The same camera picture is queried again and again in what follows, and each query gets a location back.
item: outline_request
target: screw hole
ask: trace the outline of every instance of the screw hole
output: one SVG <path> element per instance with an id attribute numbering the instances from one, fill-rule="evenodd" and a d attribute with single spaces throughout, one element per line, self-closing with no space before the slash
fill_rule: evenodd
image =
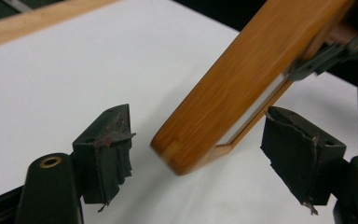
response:
<path id="1" fill-rule="evenodd" d="M 58 165 L 60 162 L 61 162 L 60 157 L 47 157 L 40 162 L 39 166 L 41 168 L 50 168 Z"/>

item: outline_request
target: brass ring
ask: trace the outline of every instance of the brass ring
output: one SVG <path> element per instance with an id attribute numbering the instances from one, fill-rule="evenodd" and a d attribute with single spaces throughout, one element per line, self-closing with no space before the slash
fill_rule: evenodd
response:
<path id="1" fill-rule="evenodd" d="M 58 165 L 60 162 L 61 162 L 61 157 L 52 156 L 52 157 L 44 158 L 40 162 L 39 166 L 41 168 L 50 168 L 50 167 Z"/>

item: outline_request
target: white surface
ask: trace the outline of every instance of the white surface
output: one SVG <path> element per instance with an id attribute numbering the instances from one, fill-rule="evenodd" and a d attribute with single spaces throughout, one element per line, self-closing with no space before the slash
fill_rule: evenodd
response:
<path id="1" fill-rule="evenodd" d="M 219 161 L 175 176 L 149 147 L 237 32 L 171 1 L 123 1 L 0 46 L 0 194 L 24 183 L 28 165 L 72 142 L 106 108 L 130 104 L 137 133 L 132 177 L 90 223 L 334 223 L 301 206 L 261 149 L 261 120 Z M 291 109 L 358 155 L 357 90 L 328 74 L 295 83 Z"/>

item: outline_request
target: wooden frame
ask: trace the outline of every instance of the wooden frame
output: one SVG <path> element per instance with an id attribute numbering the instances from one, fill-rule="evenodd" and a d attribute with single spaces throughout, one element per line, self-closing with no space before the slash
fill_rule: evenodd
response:
<path id="1" fill-rule="evenodd" d="M 222 146 L 216 144 L 293 62 L 307 60 L 352 0 L 268 0 L 154 136 L 151 147 L 185 175 L 228 154 L 290 87 L 285 78 Z"/>
<path id="2" fill-rule="evenodd" d="M 68 0 L 0 20 L 0 45 L 117 0 Z"/>

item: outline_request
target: black metal bracket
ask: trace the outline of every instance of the black metal bracket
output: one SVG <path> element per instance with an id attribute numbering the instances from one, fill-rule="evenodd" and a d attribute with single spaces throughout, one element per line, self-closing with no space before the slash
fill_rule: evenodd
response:
<path id="1" fill-rule="evenodd" d="M 0 196 L 0 224 L 83 223 L 80 197 L 104 208 L 131 175 L 133 136 L 129 105 L 105 110 L 74 141 L 71 155 L 40 157 L 23 187 Z"/>
<path id="2" fill-rule="evenodd" d="M 296 64 L 289 74 L 289 79 L 299 81 L 313 73 L 320 75 L 334 65 L 349 60 L 358 60 L 358 36 L 346 46 L 330 45 L 319 51 L 309 61 Z"/>
<path id="3" fill-rule="evenodd" d="M 358 156 L 343 159 L 346 146 L 293 111 L 271 106 L 261 149 L 298 201 L 317 214 L 315 205 L 337 198 L 337 224 L 358 224 Z"/>

